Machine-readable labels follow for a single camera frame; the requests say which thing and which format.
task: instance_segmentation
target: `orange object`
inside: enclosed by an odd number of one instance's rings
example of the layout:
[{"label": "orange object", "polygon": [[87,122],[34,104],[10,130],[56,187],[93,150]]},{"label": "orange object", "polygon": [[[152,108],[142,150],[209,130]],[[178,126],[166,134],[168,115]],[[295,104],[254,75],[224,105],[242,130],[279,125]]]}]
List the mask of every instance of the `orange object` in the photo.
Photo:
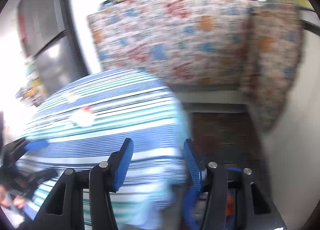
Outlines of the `orange object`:
[{"label": "orange object", "polygon": [[229,195],[227,196],[227,216],[231,216],[233,214],[233,196]]}]

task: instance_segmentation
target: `blue and white striped cloth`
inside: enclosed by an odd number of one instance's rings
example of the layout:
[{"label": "blue and white striped cloth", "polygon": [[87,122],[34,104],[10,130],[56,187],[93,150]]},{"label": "blue and white striped cloth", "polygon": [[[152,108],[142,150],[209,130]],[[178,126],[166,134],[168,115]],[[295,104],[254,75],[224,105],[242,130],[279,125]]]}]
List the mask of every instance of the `blue and white striped cloth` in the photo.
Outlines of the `blue and white striped cloth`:
[{"label": "blue and white striped cloth", "polygon": [[[70,94],[76,101],[70,101]],[[70,121],[70,115],[85,106],[90,106],[95,119],[82,128]],[[28,151],[19,168],[25,172],[55,168],[59,174],[67,168],[90,169],[118,151],[125,138],[132,138],[134,153],[124,185],[111,193],[119,228],[124,224],[158,228],[157,211],[173,198],[170,184],[185,179],[181,150],[189,137],[186,114],[169,88],[145,72],[112,70],[70,83],[39,107],[25,136],[46,139],[49,146]],[[57,180],[39,187],[29,202],[33,210],[39,210]],[[84,222],[90,228],[88,190],[84,190]]]}]

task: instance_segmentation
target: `striped fabric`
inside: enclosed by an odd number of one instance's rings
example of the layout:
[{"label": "striped fabric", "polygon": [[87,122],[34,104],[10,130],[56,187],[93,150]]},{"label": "striped fabric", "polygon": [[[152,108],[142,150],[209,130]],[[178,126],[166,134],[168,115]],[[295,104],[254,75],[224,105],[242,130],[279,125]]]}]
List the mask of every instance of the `striped fabric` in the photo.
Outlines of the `striped fabric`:
[{"label": "striped fabric", "polygon": [[[74,102],[70,94],[76,96]],[[91,126],[80,127],[70,115],[85,106],[94,111],[95,119]],[[185,179],[181,157],[189,136],[185,113],[168,87],[137,70],[111,70],[70,83],[39,107],[25,136],[46,139],[49,146],[28,151],[18,167],[25,172],[55,168],[59,174],[67,168],[90,169],[118,151],[126,137],[132,138],[134,153],[124,185],[111,194],[119,228],[124,224],[158,228],[157,211],[172,200],[170,184]],[[29,202],[33,210],[39,210],[57,180],[39,187]],[[83,205],[84,222],[90,228],[88,190]]]}]

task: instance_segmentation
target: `light blue fabric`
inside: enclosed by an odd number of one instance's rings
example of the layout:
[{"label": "light blue fabric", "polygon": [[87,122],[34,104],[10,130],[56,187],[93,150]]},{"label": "light blue fabric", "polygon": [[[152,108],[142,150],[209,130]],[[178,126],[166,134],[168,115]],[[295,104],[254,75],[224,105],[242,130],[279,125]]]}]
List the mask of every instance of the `light blue fabric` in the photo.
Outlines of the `light blue fabric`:
[{"label": "light blue fabric", "polygon": [[[70,121],[70,115],[84,106],[90,106],[95,120],[81,128]],[[55,168],[59,175],[70,167],[92,168],[118,151],[126,137],[131,138],[134,153],[124,185],[110,194],[120,228],[124,224],[159,227],[155,215],[172,200],[169,185],[185,180],[181,150],[190,136],[186,114],[168,87],[141,71],[111,70],[69,84],[39,107],[24,136],[46,139],[49,146],[28,151],[19,168],[26,172]],[[35,192],[29,204],[34,210],[57,180],[45,182]],[[88,190],[84,190],[84,221],[91,225]]]}]

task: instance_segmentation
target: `refrigerator door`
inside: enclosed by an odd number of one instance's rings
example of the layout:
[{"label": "refrigerator door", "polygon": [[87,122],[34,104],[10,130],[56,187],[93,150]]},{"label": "refrigerator door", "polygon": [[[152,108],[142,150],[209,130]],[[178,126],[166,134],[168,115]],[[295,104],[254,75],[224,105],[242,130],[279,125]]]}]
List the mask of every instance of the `refrigerator door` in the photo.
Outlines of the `refrigerator door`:
[{"label": "refrigerator door", "polygon": [[63,34],[41,50],[35,64],[49,96],[85,76],[70,48],[68,36]]}]

